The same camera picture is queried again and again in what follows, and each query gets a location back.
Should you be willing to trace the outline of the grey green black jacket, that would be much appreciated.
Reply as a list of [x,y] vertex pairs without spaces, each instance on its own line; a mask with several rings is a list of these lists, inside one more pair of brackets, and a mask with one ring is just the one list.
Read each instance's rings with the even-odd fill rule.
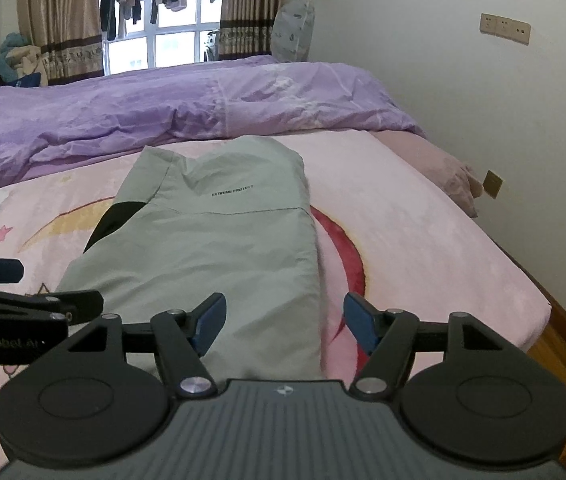
[[204,356],[213,378],[319,378],[321,284],[303,160],[259,136],[195,158],[146,148],[59,289],[96,290],[127,323],[220,292],[227,320]]

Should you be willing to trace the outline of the purple duvet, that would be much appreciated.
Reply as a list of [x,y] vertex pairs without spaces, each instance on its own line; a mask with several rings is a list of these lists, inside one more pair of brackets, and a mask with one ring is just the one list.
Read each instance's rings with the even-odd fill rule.
[[0,87],[0,188],[184,141],[308,130],[423,131],[362,68],[269,56]]

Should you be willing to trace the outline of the pink pillow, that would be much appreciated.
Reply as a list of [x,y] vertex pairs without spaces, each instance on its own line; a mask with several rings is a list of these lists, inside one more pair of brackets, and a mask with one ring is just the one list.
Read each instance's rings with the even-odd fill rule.
[[470,218],[477,217],[475,200],[482,196],[483,185],[468,164],[411,132],[385,130],[372,136],[434,183]]

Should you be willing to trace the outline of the pile of plush toys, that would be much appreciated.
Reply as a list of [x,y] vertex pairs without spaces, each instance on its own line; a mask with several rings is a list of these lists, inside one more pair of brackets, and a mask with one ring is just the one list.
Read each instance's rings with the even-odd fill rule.
[[42,87],[48,85],[48,74],[43,64],[40,47],[30,44],[30,41],[11,32],[0,45],[0,78],[6,84],[18,81],[25,76],[38,74]]

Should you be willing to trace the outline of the left beige striped curtain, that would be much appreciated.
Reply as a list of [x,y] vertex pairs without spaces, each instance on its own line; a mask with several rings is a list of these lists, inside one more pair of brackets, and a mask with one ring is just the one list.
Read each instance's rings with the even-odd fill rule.
[[100,0],[16,0],[19,31],[51,86],[104,75]]

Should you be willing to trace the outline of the beige striped curtain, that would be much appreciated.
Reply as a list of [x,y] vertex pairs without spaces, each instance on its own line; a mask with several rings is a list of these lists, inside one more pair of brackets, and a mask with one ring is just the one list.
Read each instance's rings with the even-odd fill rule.
[[222,0],[218,36],[220,61],[271,52],[271,37],[282,0]]
[[51,86],[104,75],[100,0],[16,0],[19,31]]

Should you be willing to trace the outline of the window with hanging laundry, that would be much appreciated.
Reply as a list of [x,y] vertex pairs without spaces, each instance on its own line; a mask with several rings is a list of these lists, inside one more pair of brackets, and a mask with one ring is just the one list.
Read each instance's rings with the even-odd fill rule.
[[107,75],[218,58],[222,0],[100,0]]

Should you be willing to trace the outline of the right beige striped curtain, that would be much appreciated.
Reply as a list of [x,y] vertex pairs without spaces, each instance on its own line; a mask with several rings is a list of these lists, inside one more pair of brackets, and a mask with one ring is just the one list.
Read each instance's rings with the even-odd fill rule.
[[271,52],[271,37],[282,0],[222,0],[218,36],[220,61]]

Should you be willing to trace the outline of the covered standing fan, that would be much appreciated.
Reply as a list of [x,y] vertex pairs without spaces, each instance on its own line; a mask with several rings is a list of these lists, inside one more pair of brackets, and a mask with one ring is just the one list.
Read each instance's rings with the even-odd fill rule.
[[280,63],[305,62],[309,56],[315,7],[310,0],[289,0],[277,11],[271,54]]

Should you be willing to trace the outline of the brass wall socket plate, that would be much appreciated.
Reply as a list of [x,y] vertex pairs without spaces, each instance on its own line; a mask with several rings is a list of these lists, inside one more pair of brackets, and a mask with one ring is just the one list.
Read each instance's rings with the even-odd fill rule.
[[483,181],[484,192],[493,200],[496,200],[501,190],[502,183],[504,183],[504,180],[502,180],[498,174],[495,174],[492,170],[488,170]]

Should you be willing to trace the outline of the beige wall socket strip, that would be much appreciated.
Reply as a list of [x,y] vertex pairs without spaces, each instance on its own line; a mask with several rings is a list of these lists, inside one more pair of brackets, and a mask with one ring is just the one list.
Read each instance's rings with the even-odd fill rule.
[[513,20],[513,18],[482,13],[480,18],[480,33],[497,36],[528,46],[530,44],[532,26],[526,22]]

